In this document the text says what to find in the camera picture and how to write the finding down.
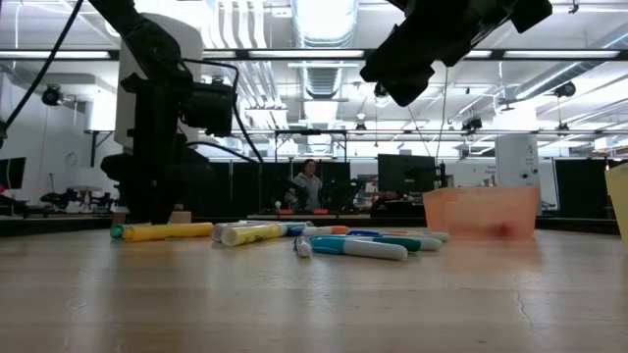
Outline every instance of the fluorescent light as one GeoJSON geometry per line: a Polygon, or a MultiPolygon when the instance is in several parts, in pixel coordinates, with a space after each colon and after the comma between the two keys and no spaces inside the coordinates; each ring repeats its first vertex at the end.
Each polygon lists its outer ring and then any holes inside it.
{"type": "Polygon", "coordinates": [[[204,50],[203,58],[205,59],[233,59],[236,52],[233,50],[204,50]]]}
{"type": "Polygon", "coordinates": [[[376,134],[376,133],[378,133],[378,134],[401,134],[401,133],[405,133],[404,130],[394,130],[394,129],[391,129],[391,130],[383,130],[383,129],[380,129],[380,130],[375,130],[375,129],[356,130],[356,129],[353,129],[353,130],[347,130],[347,132],[348,133],[355,133],[355,134],[358,134],[358,133],[359,134],[376,134]]]}
{"type": "Polygon", "coordinates": [[[288,63],[288,67],[291,69],[356,69],[360,66],[349,63],[288,63]]]}
{"type": "Polygon", "coordinates": [[[268,58],[346,58],[346,59],[362,59],[364,57],[363,50],[320,50],[320,49],[304,49],[304,50],[251,50],[249,57],[254,59],[268,58]]]}
{"type": "MultiPolygon", "coordinates": [[[[0,59],[48,59],[50,51],[0,51],[0,59]]],[[[59,51],[56,59],[111,59],[106,51],[59,51]]]]}
{"type": "Polygon", "coordinates": [[[469,54],[467,54],[466,58],[488,58],[491,54],[493,54],[493,51],[491,50],[471,50],[469,54]]]}
{"type": "Polygon", "coordinates": [[[601,58],[611,59],[619,55],[618,50],[507,50],[503,55],[509,59],[539,58],[601,58]]]}
{"type": "Polygon", "coordinates": [[[480,151],[480,152],[471,152],[471,154],[472,154],[472,155],[475,155],[475,156],[481,156],[481,155],[483,155],[483,154],[485,154],[485,153],[487,153],[487,152],[489,152],[489,151],[491,151],[491,150],[494,150],[494,149],[495,149],[495,147],[493,146],[493,147],[489,147],[489,148],[487,148],[487,149],[483,149],[483,150],[482,150],[482,151],[480,151]]]}
{"type": "MultiPolygon", "coordinates": [[[[248,129],[246,131],[248,134],[270,134],[270,133],[275,133],[274,130],[263,130],[263,129],[248,129]]],[[[232,134],[243,134],[242,131],[240,130],[233,130],[232,134]]]]}

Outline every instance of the teal marker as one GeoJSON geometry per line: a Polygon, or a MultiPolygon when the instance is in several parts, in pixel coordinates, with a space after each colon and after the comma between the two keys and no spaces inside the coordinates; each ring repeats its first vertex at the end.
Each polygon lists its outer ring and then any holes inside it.
{"type": "MultiPolygon", "coordinates": [[[[347,239],[346,236],[338,236],[338,235],[319,235],[318,237],[324,238],[343,238],[347,239]]],[[[355,240],[363,240],[363,241],[371,241],[380,244],[391,244],[391,245],[400,245],[403,246],[408,252],[417,252],[417,251],[438,251],[443,246],[443,243],[437,239],[430,238],[408,238],[404,236],[387,236],[387,237],[372,237],[372,236],[352,236],[350,239],[355,240]]]]}

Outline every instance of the ceiling light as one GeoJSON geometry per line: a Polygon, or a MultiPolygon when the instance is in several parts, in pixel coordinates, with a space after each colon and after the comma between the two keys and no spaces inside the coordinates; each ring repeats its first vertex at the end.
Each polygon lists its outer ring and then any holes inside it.
{"type": "Polygon", "coordinates": [[[291,69],[357,69],[360,66],[350,63],[288,63],[291,69]]]}
{"type": "Polygon", "coordinates": [[[508,59],[551,59],[551,58],[595,58],[611,59],[619,55],[618,50],[507,50],[508,59]]]}
{"type": "MultiPolygon", "coordinates": [[[[28,60],[28,59],[48,59],[50,51],[40,50],[3,50],[0,51],[0,59],[3,60],[28,60]]],[[[111,59],[106,51],[59,51],[56,59],[111,59]]]]}
{"type": "Polygon", "coordinates": [[[471,50],[469,54],[467,54],[467,59],[475,59],[475,58],[488,58],[493,54],[491,50],[471,50]]]}
{"type": "Polygon", "coordinates": [[[344,59],[363,59],[363,50],[336,50],[336,49],[304,49],[304,50],[251,50],[249,57],[254,59],[270,59],[270,58],[306,58],[306,59],[325,59],[325,58],[344,58],[344,59]]]}
{"type": "Polygon", "coordinates": [[[233,59],[236,52],[233,50],[204,50],[203,58],[205,59],[233,59]]]}

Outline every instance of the black cable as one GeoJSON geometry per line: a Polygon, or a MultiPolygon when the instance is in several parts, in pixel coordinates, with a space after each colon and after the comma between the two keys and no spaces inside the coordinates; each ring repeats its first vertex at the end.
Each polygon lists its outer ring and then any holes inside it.
{"type": "Polygon", "coordinates": [[[20,101],[16,109],[13,111],[13,113],[11,113],[11,116],[9,117],[9,119],[7,120],[5,124],[5,129],[8,129],[9,126],[11,126],[11,124],[13,123],[13,121],[18,117],[18,115],[20,114],[24,106],[26,105],[26,102],[28,101],[32,93],[34,93],[35,89],[37,89],[37,86],[41,83],[41,81],[43,80],[43,77],[48,72],[50,65],[52,65],[52,62],[55,60],[55,56],[57,56],[57,52],[59,51],[59,48],[61,48],[61,44],[63,44],[63,41],[66,39],[66,36],[68,35],[68,32],[70,31],[70,28],[72,27],[72,24],[75,22],[75,19],[77,18],[77,15],[79,14],[79,10],[80,10],[80,6],[82,5],[82,2],[83,0],[77,1],[74,9],[72,10],[72,13],[70,14],[70,17],[68,18],[68,21],[66,22],[66,25],[61,31],[61,34],[59,34],[59,38],[57,39],[57,42],[55,43],[54,47],[52,47],[52,50],[50,51],[50,56],[48,56],[48,59],[46,59],[46,62],[44,63],[41,70],[39,71],[39,74],[37,74],[37,77],[32,82],[28,90],[26,91],[26,94],[24,95],[24,97],[22,98],[22,100],[20,101]]]}
{"type": "Polygon", "coordinates": [[[430,150],[428,149],[428,144],[423,139],[423,134],[421,133],[421,129],[419,128],[419,125],[416,124],[416,119],[414,119],[414,113],[412,113],[412,109],[410,109],[410,106],[408,106],[408,112],[410,112],[410,117],[412,118],[412,122],[414,122],[414,126],[416,126],[416,130],[419,131],[419,137],[421,137],[421,140],[423,141],[423,147],[425,147],[425,151],[428,153],[429,157],[432,157],[432,154],[430,153],[430,150]]]}
{"type": "Polygon", "coordinates": [[[225,146],[221,146],[221,145],[219,145],[217,143],[205,142],[205,141],[193,141],[193,142],[188,142],[188,143],[185,144],[185,146],[187,146],[187,147],[194,146],[194,145],[211,146],[211,147],[223,150],[223,151],[225,151],[227,153],[231,153],[231,154],[233,154],[236,157],[240,157],[241,159],[243,159],[246,162],[257,163],[257,161],[255,161],[254,159],[248,158],[248,157],[244,156],[243,154],[239,154],[236,151],[231,150],[231,149],[229,149],[229,148],[227,148],[225,146]]]}
{"type": "MultiPolygon", "coordinates": [[[[200,65],[211,65],[211,66],[217,66],[217,67],[222,67],[222,68],[227,68],[227,69],[234,70],[235,71],[234,95],[236,95],[237,83],[239,82],[239,69],[236,66],[230,65],[230,64],[225,64],[225,63],[213,62],[213,61],[209,61],[209,60],[183,59],[183,61],[187,62],[187,63],[200,64],[200,65]]],[[[234,115],[235,115],[235,120],[237,121],[237,125],[239,126],[239,129],[242,130],[242,134],[244,135],[244,139],[246,139],[246,142],[248,143],[248,145],[251,146],[251,149],[253,150],[253,153],[255,153],[255,156],[257,157],[257,160],[259,161],[259,163],[263,164],[264,163],[264,158],[262,157],[262,155],[257,150],[257,147],[255,147],[255,144],[251,140],[251,137],[248,135],[248,132],[246,131],[246,128],[244,127],[244,123],[242,122],[242,118],[239,115],[239,111],[237,110],[237,102],[235,100],[234,100],[234,115]]]]}

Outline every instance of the camera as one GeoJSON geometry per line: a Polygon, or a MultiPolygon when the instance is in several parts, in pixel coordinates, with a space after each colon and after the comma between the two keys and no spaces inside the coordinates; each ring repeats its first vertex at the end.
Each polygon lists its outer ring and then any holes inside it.
{"type": "Polygon", "coordinates": [[[41,95],[41,101],[49,107],[58,107],[61,105],[63,101],[61,86],[58,84],[48,84],[48,87],[41,95]]]}

